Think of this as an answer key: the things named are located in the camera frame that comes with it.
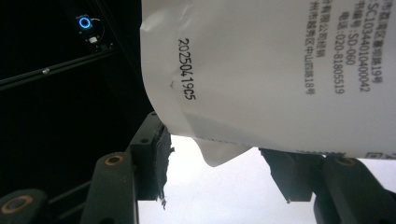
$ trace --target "white plastic bag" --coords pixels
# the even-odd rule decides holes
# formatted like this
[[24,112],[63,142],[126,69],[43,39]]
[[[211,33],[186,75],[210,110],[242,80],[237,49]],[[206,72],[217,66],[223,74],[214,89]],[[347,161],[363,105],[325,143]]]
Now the white plastic bag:
[[148,97],[210,165],[250,147],[396,158],[391,0],[142,5]]

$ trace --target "blue led light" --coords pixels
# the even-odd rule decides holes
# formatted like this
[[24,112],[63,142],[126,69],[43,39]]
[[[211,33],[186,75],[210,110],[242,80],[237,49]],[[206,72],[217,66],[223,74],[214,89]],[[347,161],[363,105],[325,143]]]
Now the blue led light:
[[85,18],[85,17],[79,19],[78,23],[79,23],[79,26],[81,26],[81,28],[83,28],[83,29],[88,29],[91,27],[90,19]]

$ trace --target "white background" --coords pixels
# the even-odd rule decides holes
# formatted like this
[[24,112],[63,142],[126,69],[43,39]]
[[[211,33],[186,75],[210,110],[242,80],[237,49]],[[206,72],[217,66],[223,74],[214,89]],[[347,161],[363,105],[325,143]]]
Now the white background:
[[[139,202],[141,224],[316,223],[311,203],[287,204],[257,148],[208,166],[190,138],[173,136],[166,210]],[[386,189],[396,191],[396,161],[363,161]]]

